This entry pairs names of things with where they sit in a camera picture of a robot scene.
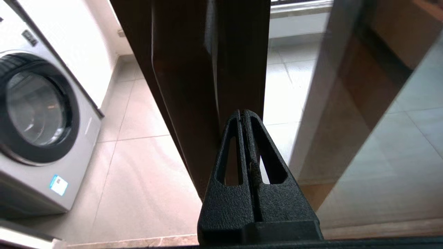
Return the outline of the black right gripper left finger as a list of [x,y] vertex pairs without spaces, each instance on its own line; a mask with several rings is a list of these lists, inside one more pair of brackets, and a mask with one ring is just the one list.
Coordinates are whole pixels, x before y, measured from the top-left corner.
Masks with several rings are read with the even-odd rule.
[[[238,185],[226,185],[226,164],[231,138],[237,150]],[[228,118],[202,203],[197,224],[201,245],[240,244],[244,227],[254,222],[242,117],[239,110]]]

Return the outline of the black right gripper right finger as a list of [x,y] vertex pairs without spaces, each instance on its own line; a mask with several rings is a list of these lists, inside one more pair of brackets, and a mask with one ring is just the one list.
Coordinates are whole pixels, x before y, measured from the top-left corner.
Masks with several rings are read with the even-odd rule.
[[260,117],[242,113],[253,205],[260,222],[319,223]]

